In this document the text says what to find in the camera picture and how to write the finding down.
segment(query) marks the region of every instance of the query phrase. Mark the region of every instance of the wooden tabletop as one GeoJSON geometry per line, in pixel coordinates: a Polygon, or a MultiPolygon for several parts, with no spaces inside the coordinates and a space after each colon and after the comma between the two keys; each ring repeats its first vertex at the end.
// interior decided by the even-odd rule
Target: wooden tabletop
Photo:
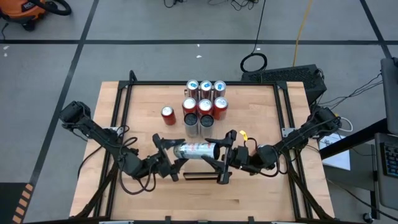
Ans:
{"type": "MultiPolygon", "coordinates": [[[[117,82],[103,82],[95,109],[94,121],[102,127],[111,123],[113,106],[117,92],[117,82]]],[[[136,85],[132,88],[127,125],[130,131],[125,139],[136,136],[138,141],[132,146],[139,149],[139,157],[146,158],[157,152],[152,135],[158,133],[161,138],[185,138],[187,142],[204,142],[201,138],[188,138],[183,125],[182,101],[185,86],[136,85]],[[173,126],[164,124],[160,115],[163,106],[175,109],[177,123],[173,126]]],[[[290,103],[296,127],[307,120],[309,109],[302,83],[288,83],[290,103]]],[[[216,121],[212,138],[224,138],[231,129],[244,130],[249,137],[257,139],[258,144],[275,144],[281,140],[275,98],[271,86],[227,86],[225,97],[229,101],[226,119],[216,121]]],[[[119,110],[120,124],[125,95],[122,96],[119,110]]],[[[285,124],[287,113],[283,93],[280,91],[285,124]]],[[[243,137],[238,134],[234,147],[243,145],[243,137]]],[[[315,141],[310,145],[317,148],[315,141]]],[[[99,145],[88,141],[85,157],[99,145]]],[[[254,144],[248,143],[249,150],[254,144]]],[[[90,158],[83,166],[77,183],[70,215],[82,210],[95,193],[103,165],[105,150],[90,158]]],[[[175,156],[168,151],[170,160],[175,156]]],[[[325,211],[333,216],[333,208],[325,180],[320,155],[314,149],[306,147],[302,153],[303,167],[309,191],[325,211]]],[[[281,169],[285,162],[281,157],[281,169]]],[[[230,168],[233,172],[228,185],[219,185],[214,180],[186,181],[182,172],[213,171],[204,161],[190,160],[181,170],[178,182],[170,177],[164,179],[157,175],[156,189],[139,195],[128,195],[116,185],[112,219],[113,220],[164,220],[170,215],[172,220],[213,220],[247,221],[253,216],[256,221],[294,221],[292,200],[287,175],[267,178],[261,175],[250,176],[241,170],[230,168]]],[[[268,174],[275,170],[265,171],[268,174]]],[[[139,184],[123,174],[123,182],[130,191],[140,189],[139,184]]],[[[305,216],[302,194],[298,194],[301,216],[305,216]]],[[[103,195],[101,214],[104,215],[108,190],[103,195]]]]}

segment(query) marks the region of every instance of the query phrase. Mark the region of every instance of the concrete floor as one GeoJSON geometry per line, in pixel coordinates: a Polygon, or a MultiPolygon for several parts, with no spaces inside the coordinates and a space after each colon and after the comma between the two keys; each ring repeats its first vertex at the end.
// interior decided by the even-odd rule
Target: concrete floor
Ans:
{"type": "MultiPolygon", "coordinates": [[[[0,42],[0,182],[29,182],[40,150],[48,149],[25,222],[67,218],[72,204],[85,142],[51,124],[54,112],[57,116],[71,100],[95,108],[101,82],[125,80],[130,69],[139,80],[240,80],[239,63],[253,45],[238,40],[256,38],[262,7],[262,0],[251,11],[239,12],[228,3],[210,6],[206,0],[171,9],[161,0],[68,2],[72,15],[48,15],[33,32],[10,24],[4,31],[9,41],[0,42]]],[[[398,1],[366,3],[382,38],[397,41],[398,23],[392,18],[398,1]]],[[[259,39],[295,40],[306,5],[307,0],[268,0],[259,39]]],[[[378,42],[360,0],[314,0],[301,39],[330,40],[298,47],[296,65],[315,63],[325,73],[328,91],[322,101],[349,95],[375,77],[386,56],[379,44],[394,44],[378,42]]],[[[398,45],[387,47],[398,55],[398,45]]],[[[268,57],[268,69],[291,66],[294,44],[258,48],[268,57]]],[[[260,67],[256,60],[248,64],[248,70],[260,67]]],[[[351,120],[354,132],[378,121],[386,115],[382,87],[346,100],[335,112],[351,120]]],[[[369,209],[333,185],[329,189],[336,216],[361,222],[369,209]]],[[[368,192],[349,189],[369,201],[368,192]]],[[[392,221],[382,217],[379,223],[392,221]]]]}

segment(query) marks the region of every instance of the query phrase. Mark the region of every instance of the yellow cable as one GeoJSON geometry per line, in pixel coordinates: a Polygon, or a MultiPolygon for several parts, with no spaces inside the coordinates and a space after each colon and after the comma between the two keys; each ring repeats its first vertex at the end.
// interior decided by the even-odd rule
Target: yellow cable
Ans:
{"type": "Polygon", "coordinates": [[[312,4],[312,0],[309,0],[307,9],[305,10],[305,13],[304,13],[303,22],[301,23],[300,30],[298,31],[298,35],[297,35],[297,39],[296,39],[296,46],[294,48],[293,67],[296,64],[297,46],[299,45],[299,39],[300,39],[301,31],[303,31],[305,20],[307,19],[308,13],[310,12],[310,9],[311,9],[311,4],[312,4]]]}

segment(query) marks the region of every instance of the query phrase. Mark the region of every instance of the yellow tag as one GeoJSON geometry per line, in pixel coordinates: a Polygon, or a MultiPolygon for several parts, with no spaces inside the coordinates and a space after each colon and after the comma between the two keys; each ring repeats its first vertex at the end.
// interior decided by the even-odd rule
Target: yellow tag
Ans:
{"type": "Polygon", "coordinates": [[[247,134],[246,134],[243,130],[240,131],[239,133],[241,133],[241,135],[243,135],[243,139],[244,139],[245,141],[248,140],[248,136],[247,136],[247,134]]]}

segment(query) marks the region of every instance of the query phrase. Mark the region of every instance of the shop vacuum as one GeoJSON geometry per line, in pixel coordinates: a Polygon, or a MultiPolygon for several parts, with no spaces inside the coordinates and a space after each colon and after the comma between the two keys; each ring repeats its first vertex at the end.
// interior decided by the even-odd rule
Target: shop vacuum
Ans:
{"type": "Polygon", "coordinates": [[[8,22],[21,24],[25,30],[35,29],[38,19],[43,19],[46,12],[60,16],[70,15],[72,10],[65,0],[54,0],[65,9],[59,10],[53,1],[46,0],[0,0],[0,17],[8,22]]]}

